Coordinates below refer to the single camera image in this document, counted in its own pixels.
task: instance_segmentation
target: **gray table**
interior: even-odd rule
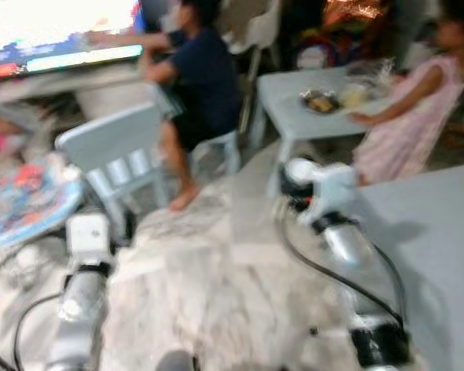
[[[340,92],[347,80],[344,68],[329,70],[276,73],[262,76],[258,81],[258,100],[251,127],[251,147],[259,148],[264,136],[268,115],[281,135],[281,148],[268,183],[268,195],[278,193],[278,164],[286,162],[300,141],[320,138],[334,138],[360,134],[364,128],[346,117],[350,110],[335,114],[321,115],[306,110],[299,100],[299,94],[309,89],[324,89]],[[381,111],[386,100],[377,100],[358,111],[374,114]]]
[[[431,371],[464,370],[464,166],[369,187],[352,210],[395,262]]]
[[[136,65],[117,63],[0,83],[0,104],[73,92],[87,120],[149,102],[148,88]]]

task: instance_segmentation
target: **boy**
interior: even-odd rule
[[[141,44],[141,59],[148,82],[168,83],[183,103],[184,113],[166,121],[162,146],[181,183],[179,196],[170,209],[185,209],[199,194],[187,162],[201,141],[235,130],[241,111],[237,74],[227,46],[213,27],[220,11],[219,0],[181,0],[176,12],[179,31],[172,34],[90,34],[93,43]],[[157,63],[156,52],[175,52]]]

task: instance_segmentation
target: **girl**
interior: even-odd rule
[[[370,128],[354,151],[362,186],[421,172],[462,92],[464,0],[442,0],[442,11],[437,43],[445,53],[397,86],[397,103],[374,116],[351,114],[353,121]]]

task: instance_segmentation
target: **television screen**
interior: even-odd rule
[[[90,46],[88,31],[128,32],[138,0],[0,0],[0,78],[138,56],[141,46]]]

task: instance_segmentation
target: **white plastic stool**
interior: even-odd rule
[[[220,146],[223,147],[225,151],[225,163],[227,167],[227,174],[233,175],[239,171],[241,168],[241,155],[239,154],[239,149],[237,148],[237,132],[232,131],[228,134],[221,135],[210,139],[209,141],[202,141],[198,144],[199,147],[207,146]],[[189,153],[189,167],[193,175],[198,173],[198,161],[195,159],[194,154]]]

